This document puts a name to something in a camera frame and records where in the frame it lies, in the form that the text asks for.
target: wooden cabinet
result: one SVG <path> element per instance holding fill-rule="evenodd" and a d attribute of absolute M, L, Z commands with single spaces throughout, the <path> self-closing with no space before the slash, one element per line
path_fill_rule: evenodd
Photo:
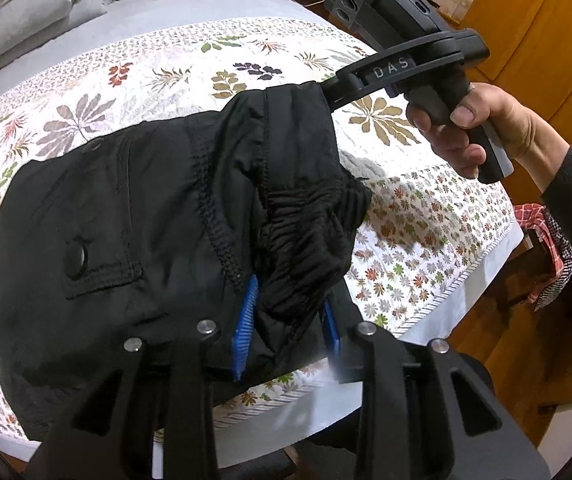
<path fill-rule="evenodd" d="M 572 0 L 475 0 L 461 26 L 491 51 L 477 80 L 510 92 L 572 144 Z M 540 200 L 521 168 L 504 186 L 515 203 Z"/>

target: wrist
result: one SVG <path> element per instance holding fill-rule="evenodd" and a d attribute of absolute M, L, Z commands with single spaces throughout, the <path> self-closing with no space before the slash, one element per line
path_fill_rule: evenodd
<path fill-rule="evenodd" d="M 544 119 L 528 110 L 530 144 L 517 159 L 543 192 L 559 171 L 570 144 Z"/>

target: device handle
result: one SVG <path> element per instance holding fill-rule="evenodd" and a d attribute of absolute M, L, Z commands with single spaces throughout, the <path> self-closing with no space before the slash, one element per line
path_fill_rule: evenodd
<path fill-rule="evenodd" d="M 430 86 L 420 86 L 404 94 L 407 101 L 428 113 L 433 124 L 452 124 L 450 113 L 470 90 L 470 82 L 459 69 L 435 77 Z M 486 161 L 479 167 L 478 180 L 494 184 L 513 172 L 506 150 L 491 121 L 467 131 L 472 144 L 486 152 Z"/>

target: red plaid cloth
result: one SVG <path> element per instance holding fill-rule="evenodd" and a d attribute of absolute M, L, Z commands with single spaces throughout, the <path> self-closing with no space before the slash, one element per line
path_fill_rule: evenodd
<path fill-rule="evenodd" d="M 561 277 L 564 270 L 564 262 L 559 255 L 559 251 L 557 251 L 557 247 L 555 246 L 555 241 L 548 230 L 546 217 L 544 216 L 546 208 L 540 204 L 523 204 L 516 205 L 514 210 L 517 223 L 523 228 L 533 229 L 537 233 L 537 238 L 540 239 L 540 242 L 544 242 L 546 244 L 551 257 L 553 258 L 555 276 L 544 283 L 538 283 L 533 291 L 528 295 L 528 302 L 535 303 L 537 298 L 540 296 L 541 291 Z"/>

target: black jacket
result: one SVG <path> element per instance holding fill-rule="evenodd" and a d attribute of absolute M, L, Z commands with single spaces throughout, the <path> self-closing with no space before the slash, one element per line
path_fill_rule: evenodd
<path fill-rule="evenodd" d="M 0 383 L 27 436 L 41 440 L 132 336 L 163 375 L 170 342 L 215 320 L 223 336 L 207 361 L 231 370 L 252 275 L 250 357 L 228 396 L 319 358 L 309 327 L 349 269 L 369 202 L 339 164 L 316 83 L 242 92 L 221 112 L 23 166 L 0 208 Z"/>

